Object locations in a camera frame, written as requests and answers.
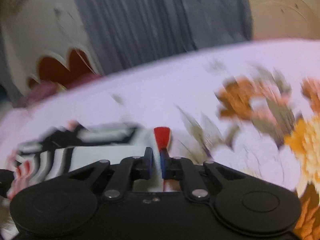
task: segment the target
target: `beige plate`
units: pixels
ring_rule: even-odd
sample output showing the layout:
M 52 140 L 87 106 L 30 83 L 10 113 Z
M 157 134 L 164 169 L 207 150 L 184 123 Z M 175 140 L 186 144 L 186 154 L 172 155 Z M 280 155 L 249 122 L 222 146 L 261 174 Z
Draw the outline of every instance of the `beige plate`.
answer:
M 302 0 L 250 0 L 254 39 L 320 38 L 320 21 Z

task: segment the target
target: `gray cloth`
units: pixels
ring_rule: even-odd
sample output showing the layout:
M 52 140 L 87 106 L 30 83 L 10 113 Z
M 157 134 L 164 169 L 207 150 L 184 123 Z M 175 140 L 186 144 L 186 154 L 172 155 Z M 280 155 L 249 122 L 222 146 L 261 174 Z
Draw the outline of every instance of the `gray cloth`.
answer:
M 22 94 L 19 92 L 18 88 L 12 82 L 9 67 L 5 57 L 4 44 L 3 44 L 1 33 L 0 33 L 0 85 L 6 90 L 8 99 L 15 106 L 18 100 L 22 97 Z
M 248 0 L 75 0 L 105 74 L 251 39 Z

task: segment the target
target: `red object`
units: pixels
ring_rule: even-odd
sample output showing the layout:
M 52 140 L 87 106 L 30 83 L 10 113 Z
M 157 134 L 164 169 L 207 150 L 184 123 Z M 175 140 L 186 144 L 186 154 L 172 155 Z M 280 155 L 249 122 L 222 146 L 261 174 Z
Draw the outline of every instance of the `red object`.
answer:
M 67 89 L 88 83 L 99 77 L 93 76 L 86 53 L 76 48 L 70 50 L 67 66 L 54 57 L 45 56 L 39 59 L 37 69 L 41 81 L 59 83 Z M 27 83 L 30 88 L 38 84 L 31 77 L 27 78 Z
M 153 129 L 156 137 L 156 143 L 159 152 L 162 149 L 167 149 L 171 141 L 171 130 L 169 127 L 156 127 Z

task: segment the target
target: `orange flower print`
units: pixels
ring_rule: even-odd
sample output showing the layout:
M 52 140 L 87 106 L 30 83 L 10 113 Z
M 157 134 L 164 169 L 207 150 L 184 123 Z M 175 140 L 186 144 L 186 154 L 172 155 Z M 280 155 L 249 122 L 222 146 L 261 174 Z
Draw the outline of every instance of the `orange flower print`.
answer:
M 302 83 L 302 94 L 310 100 L 310 107 L 314 113 L 320 113 L 320 81 L 306 78 Z
M 290 136 L 284 138 L 294 155 L 301 163 L 301 177 L 297 187 L 300 196 L 308 183 L 313 183 L 320 192 L 320 116 L 311 120 L 300 119 Z
M 320 239 L 319 195 L 313 184 L 309 184 L 300 198 L 301 215 L 295 226 L 294 233 L 302 240 Z
M 241 120 L 252 118 L 267 119 L 276 124 L 276 119 L 269 110 L 266 99 L 274 101 L 279 105 L 287 105 L 290 94 L 281 94 L 276 85 L 268 82 L 251 82 L 247 78 L 240 78 L 228 83 L 220 89 L 216 95 L 224 108 L 220 109 L 221 118 L 237 117 Z

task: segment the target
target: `black and white object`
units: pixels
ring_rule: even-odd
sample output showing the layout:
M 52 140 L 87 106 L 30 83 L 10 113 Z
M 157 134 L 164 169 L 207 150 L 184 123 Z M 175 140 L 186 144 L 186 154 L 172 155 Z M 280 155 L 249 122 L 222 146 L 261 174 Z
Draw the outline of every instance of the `black and white object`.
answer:
M 152 154 L 147 147 L 143 157 L 101 160 L 22 190 L 10 205 L 14 239 L 298 240 L 293 192 L 213 161 L 164 157 L 163 178 L 181 191 L 134 192 L 152 177 Z
M 141 156 L 146 147 L 154 148 L 152 130 L 133 124 L 111 124 L 92 129 L 78 125 L 74 131 L 52 130 L 39 142 L 19 146 L 17 172 L 8 196 L 13 198 L 25 187 L 99 160 L 107 159 L 111 164 L 117 164 L 126 157 Z

